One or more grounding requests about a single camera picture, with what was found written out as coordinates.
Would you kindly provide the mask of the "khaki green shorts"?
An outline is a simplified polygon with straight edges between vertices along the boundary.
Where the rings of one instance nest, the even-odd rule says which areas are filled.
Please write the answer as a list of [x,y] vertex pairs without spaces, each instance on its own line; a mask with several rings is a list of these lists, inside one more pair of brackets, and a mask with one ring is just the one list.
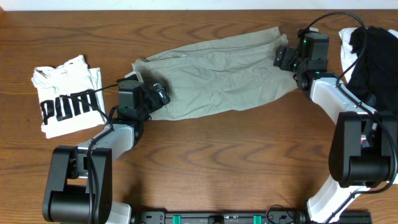
[[262,106],[297,89],[293,74],[273,65],[277,48],[288,43],[273,27],[167,50],[132,67],[170,96],[154,120],[199,118]]

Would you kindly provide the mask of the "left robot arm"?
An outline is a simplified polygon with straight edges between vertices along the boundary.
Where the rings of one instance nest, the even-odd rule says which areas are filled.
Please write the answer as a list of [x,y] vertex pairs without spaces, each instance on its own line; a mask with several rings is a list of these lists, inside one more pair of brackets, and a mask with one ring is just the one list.
[[118,80],[118,105],[104,116],[104,129],[77,146],[53,150],[42,215],[56,223],[133,223],[132,207],[113,200],[113,162],[142,137],[151,113],[170,103],[160,84]]

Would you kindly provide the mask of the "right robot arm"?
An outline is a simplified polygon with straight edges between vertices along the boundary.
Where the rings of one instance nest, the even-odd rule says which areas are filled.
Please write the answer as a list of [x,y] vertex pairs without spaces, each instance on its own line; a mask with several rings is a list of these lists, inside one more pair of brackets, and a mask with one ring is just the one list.
[[306,202],[304,211],[269,209],[269,223],[369,223],[367,213],[345,212],[364,194],[385,192],[397,182],[397,123],[362,103],[326,70],[327,49],[320,44],[281,45],[274,66],[294,73],[298,87],[335,124],[328,156],[330,175]]

